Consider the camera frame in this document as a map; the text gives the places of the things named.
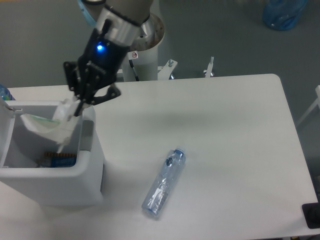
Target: white stand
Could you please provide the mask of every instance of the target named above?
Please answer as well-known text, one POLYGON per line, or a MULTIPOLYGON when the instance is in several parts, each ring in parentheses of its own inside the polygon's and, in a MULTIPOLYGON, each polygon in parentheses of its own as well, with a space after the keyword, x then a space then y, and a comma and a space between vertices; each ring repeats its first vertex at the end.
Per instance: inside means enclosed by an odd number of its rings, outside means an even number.
POLYGON ((317 99, 310 105, 304 114, 296 122, 296 129, 301 131, 312 118, 320 112, 320 85, 315 88, 317 99))

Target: bottle cap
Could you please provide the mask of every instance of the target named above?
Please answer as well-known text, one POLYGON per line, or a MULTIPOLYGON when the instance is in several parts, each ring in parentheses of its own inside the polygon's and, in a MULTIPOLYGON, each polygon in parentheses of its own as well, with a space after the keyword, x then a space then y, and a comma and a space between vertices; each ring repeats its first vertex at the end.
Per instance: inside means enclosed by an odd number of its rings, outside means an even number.
POLYGON ((175 148, 175 150, 178 150, 179 152, 181 152, 183 155, 186 154, 186 149, 183 146, 177 146, 175 148))

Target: black object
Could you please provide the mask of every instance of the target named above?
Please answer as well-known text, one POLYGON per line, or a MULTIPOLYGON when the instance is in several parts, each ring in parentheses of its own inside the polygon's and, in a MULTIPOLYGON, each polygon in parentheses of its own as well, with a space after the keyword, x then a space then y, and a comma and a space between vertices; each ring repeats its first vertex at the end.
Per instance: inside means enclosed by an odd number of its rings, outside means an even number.
POLYGON ((121 95, 113 83, 130 47, 119 46, 104 38, 111 25, 112 21, 107 19, 101 33, 94 29, 78 61, 66 61, 63 64, 69 89, 74 91, 74 95, 80 100, 75 116, 81 114, 85 103, 97 105, 121 95), (95 97, 99 89, 109 85, 112 86, 106 95, 95 97))
POLYGON ((88 5, 100 5, 106 2, 106 0, 100 0, 100 1, 81 0, 81 1, 88 5))
POLYGON ((304 218, 308 228, 320 228, 320 203, 306 203, 302 205, 304 218))

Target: metal bracket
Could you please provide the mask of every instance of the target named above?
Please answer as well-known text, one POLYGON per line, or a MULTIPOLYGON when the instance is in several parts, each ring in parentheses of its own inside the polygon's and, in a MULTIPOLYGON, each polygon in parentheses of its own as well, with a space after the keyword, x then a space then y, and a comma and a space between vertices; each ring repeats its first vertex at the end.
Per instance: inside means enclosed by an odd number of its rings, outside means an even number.
POLYGON ((175 70, 178 65, 177 61, 170 59, 162 68, 160 72, 158 72, 158 80, 168 80, 172 75, 173 70, 175 70))

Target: plastic bottle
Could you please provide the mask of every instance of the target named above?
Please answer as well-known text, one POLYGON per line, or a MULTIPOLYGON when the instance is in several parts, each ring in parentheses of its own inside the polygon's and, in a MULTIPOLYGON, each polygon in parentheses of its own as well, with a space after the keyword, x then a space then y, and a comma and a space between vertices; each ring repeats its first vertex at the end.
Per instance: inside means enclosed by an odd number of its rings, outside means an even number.
POLYGON ((186 162, 185 151, 181 148, 170 150, 162 165, 161 171, 155 178, 142 208, 150 214, 157 216, 163 207, 169 193, 174 187, 177 178, 186 162))
POLYGON ((263 10, 262 20, 275 30, 293 28, 308 0, 269 0, 263 10))
POLYGON ((0 84, 0 97, 5 101, 15 100, 15 98, 11 95, 10 91, 1 84, 0 84))

